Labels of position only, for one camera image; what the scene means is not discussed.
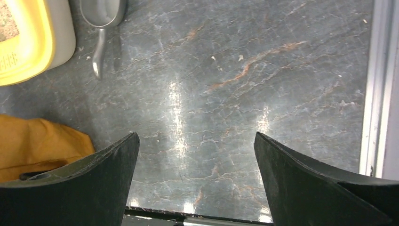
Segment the yellow litter box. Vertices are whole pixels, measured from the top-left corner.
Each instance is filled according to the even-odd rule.
[[[5,0],[19,34],[0,42],[0,86],[68,61],[76,47],[68,0]]]

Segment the gray marble floor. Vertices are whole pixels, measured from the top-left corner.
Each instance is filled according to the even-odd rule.
[[[357,171],[371,0],[129,0],[101,82],[97,33],[70,5],[72,59],[1,87],[1,113],[66,124],[97,149],[137,132],[128,205],[270,221],[256,131]]]

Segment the scoop handle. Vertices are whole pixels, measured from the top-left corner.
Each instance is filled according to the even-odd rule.
[[[105,47],[107,44],[106,39],[107,39],[107,30],[99,29],[98,43],[93,55],[93,70],[98,80],[101,80],[103,78],[104,55],[105,55]]]

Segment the litter scoop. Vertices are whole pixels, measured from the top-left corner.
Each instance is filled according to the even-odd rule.
[[[125,14],[126,0],[80,0],[85,21],[98,28],[98,43],[93,55],[93,69],[98,80],[103,78],[107,30],[117,26]]]

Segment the yellow cloth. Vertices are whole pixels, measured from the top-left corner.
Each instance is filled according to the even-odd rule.
[[[53,170],[94,153],[88,135],[44,119],[0,114],[0,182]]]

